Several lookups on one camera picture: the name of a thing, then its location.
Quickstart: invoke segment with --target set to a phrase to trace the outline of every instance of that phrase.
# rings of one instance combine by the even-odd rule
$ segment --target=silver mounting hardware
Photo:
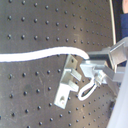
[[[79,86],[73,82],[74,77],[78,81],[82,77],[75,70],[76,66],[77,60],[73,56],[68,55],[54,101],[54,104],[60,108],[65,109],[70,91],[78,92],[79,90]]]

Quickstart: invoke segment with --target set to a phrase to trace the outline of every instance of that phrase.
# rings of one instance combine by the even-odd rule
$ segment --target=white cable
[[[79,94],[78,94],[78,99],[80,101],[86,100],[94,92],[97,85],[94,85],[94,86],[93,85],[94,85],[94,79],[92,79],[90,83],[88,83],[87,85],[85,85],[83,88],[80,89]],[[87,92],[85,96],[82,97],[82,94],[91,87],[92,89],[89,92]]]
[[[72,54],[78,55],[83,59],[88,59],[89,56],[81,49],[74,47],[55,47],[34,52],[27,53],[12,53],[12,54],[0,54],[0,62],[20,62],[41,59],[58,54]]]

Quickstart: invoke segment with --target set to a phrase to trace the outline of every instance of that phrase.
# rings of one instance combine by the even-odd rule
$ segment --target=gray metal plate
[[[108,1],[0,1],[0,53],[56,46],[73,46],[88,52],[111,45]],[[80,64],[82,59],[77,56],[76,59]],[[113,98],[108,86],[97,88],[83,102],[78,100],[77,93],[71,92],[65,110],[53,104],[65,60],[66,55],[60,55],[29,62],[0,63],[1,128],[107,126]],[[82,74],[79,64],[77,70]],[[77,84],[81,88],[88,82],[83,75]]]

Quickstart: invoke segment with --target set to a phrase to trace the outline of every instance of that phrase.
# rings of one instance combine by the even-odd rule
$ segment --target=metal bracket
[[[78,92],[79,90],[79,86],[73,82],[74,77],[79,81],[82,77],[75,70],[76,66],[77,60],[73,56],[68,55],[54,100],[54,104],[60,108],[65,109],[70,91]]]

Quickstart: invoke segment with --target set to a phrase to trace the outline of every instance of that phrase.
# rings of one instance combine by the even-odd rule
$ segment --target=white wire
[[[86,100],[94,92],[97,85],[94,85],[94,86],[93,85],[94,85],[94,79],[92,79],[90,83],[88,83],[87,85],[85,85],[83,88],[80,89],[79,94],[78,94],[78,99],[80,101]],[[87,92],[85,96],[82,97],[83,92],[87,91],[91,87],[92,89],[89,92]]]
[[[81,49],[74,47],[55,47],[34,52],[27,53],[12,53],[12,54],[0,54],[0,62],[20,62],[41,59],[58,54],[72,54],[78,55],[83,59],[88,59],[89,56]]]

